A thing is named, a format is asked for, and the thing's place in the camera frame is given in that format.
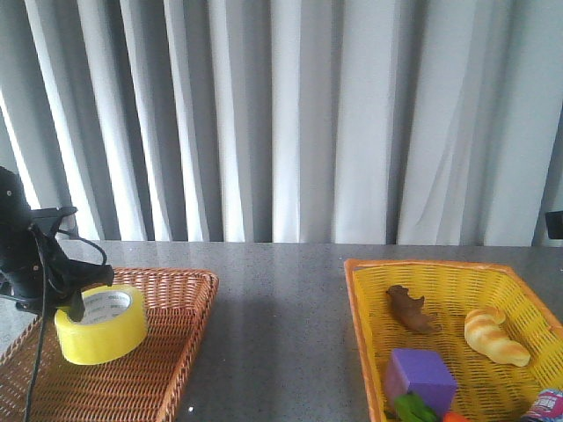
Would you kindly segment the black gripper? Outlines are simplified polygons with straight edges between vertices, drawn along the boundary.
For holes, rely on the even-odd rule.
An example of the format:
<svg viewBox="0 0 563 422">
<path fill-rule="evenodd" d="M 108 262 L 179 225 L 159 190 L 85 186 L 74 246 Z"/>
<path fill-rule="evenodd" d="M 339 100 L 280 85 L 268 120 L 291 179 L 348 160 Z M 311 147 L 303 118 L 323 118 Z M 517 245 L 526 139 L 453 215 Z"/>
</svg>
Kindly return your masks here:
<svg viewBox="0 0 563 422">
<path fill-rule="evenodd" d="M 547 236 L 552 240 L 563 239 L 563 211 L 551 211 L 545 214 Z"/>
<path fill-rule="evenodd" d="M 53 287 L 55 270 L 41 263 L 33 216 L 19 175 L 1 169 L 1 296 L 16 309 L 40 314 L 44 308 L 64 309 L 73 322 L 84 318 L 82 292 L 60 293 Z M 94 284 L 112 286 L 114 270 L 108 264 L 69 261 L 69 285 L 82 289 Z"/>
</svg>

